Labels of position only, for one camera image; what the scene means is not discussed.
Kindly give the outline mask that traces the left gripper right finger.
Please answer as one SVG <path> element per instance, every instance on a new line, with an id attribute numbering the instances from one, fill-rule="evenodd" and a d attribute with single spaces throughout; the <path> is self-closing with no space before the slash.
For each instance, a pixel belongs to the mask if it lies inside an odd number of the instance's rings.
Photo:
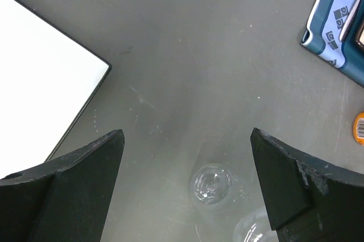
<path id="1" fill-rule="evenodd" d="M 255 168 L 279 241 L 363 241 L 363 174 L 254 128 Z"/>

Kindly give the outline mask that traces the orange juice bottle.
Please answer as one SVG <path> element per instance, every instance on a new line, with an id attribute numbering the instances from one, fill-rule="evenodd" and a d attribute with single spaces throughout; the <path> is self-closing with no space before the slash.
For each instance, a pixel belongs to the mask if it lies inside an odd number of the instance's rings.
<path id="1" fill-rule="evenodd" d="M 355 141 L 360 145 L 364 145 L 364 112 L 355 117 L 352 132 Z"/>

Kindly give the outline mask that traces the blue cap water bottle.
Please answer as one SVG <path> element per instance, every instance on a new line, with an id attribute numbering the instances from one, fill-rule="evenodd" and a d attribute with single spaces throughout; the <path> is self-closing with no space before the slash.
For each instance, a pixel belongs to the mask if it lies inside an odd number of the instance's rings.
<path id="1" fill-rule="evenodd" d="M 279 241 L 276 231 L 272 231 L 266 208 L 260 207 L 242 218 L 235 226 L 233 241 Z"/>

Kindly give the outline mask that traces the clear glass bottle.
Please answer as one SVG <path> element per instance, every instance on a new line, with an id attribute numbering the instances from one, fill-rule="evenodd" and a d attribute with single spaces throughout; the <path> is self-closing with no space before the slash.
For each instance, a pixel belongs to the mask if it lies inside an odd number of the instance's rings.
<path id="1" fill-rule="evenodd" d="M 202 211 L 226 212 L 250 201 L 245 181 L 223 164 L 199 168 L 189 183 L 192 203 Z"/>

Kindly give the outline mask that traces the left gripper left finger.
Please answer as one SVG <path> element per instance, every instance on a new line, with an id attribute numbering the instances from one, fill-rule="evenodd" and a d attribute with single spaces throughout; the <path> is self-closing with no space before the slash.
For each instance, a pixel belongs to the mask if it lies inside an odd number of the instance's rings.
<path id="1" fill-rule="evenodd" d="M 125 136 L 93 142 L 1 179 L 1 241 L 100 241 Z"/>

